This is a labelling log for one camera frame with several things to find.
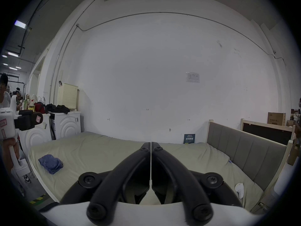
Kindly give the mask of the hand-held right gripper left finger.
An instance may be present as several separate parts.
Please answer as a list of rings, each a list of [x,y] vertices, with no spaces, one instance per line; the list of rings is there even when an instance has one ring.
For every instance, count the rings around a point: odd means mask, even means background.
[[[113,170],[85,172],[60,201],[62,205],[89,202],[88,219],[95,225],[112,223],[118,202],[140,204],[150,188],[151,143],[126,157]]]

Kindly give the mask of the person's left hand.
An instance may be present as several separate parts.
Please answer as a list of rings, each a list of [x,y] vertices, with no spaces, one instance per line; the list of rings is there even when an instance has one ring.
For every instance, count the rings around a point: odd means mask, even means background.
[[[14,138],[8,138],[5,140],[1,140],[1,157],[2,161],[5,165],[7,173],[10,175],[11,170],[13,168],[13,162],[10,156],[10,146],[13,147],[13,150],[15,152],[16,158],[19,159],[20,153],[19,153],[19,144],[18,141],[16,141]]]

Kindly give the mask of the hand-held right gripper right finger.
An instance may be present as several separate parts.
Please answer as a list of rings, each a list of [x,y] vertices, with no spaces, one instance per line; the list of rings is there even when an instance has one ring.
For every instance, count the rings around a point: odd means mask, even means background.
[[[211,203],[242,208],[220,174],[188,170],[157,142],[152,142],[152,190],[161,204],[182,202],[187,223],[208,223]]]

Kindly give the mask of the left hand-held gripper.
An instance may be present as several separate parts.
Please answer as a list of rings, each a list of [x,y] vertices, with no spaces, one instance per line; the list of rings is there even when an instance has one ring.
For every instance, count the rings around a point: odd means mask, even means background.
[[[20,131],[33,129],[36,125],[43,122],[43,114],[24,110],[17,112],[15,110],[1,110],[0,112],[0,137],[1,140],[14,138],[18,141]],[[30,173],[26,159],[17,159],[13,145],[9,146],[10,157],[13,162],[13,171],[16,178],[23,177]]]

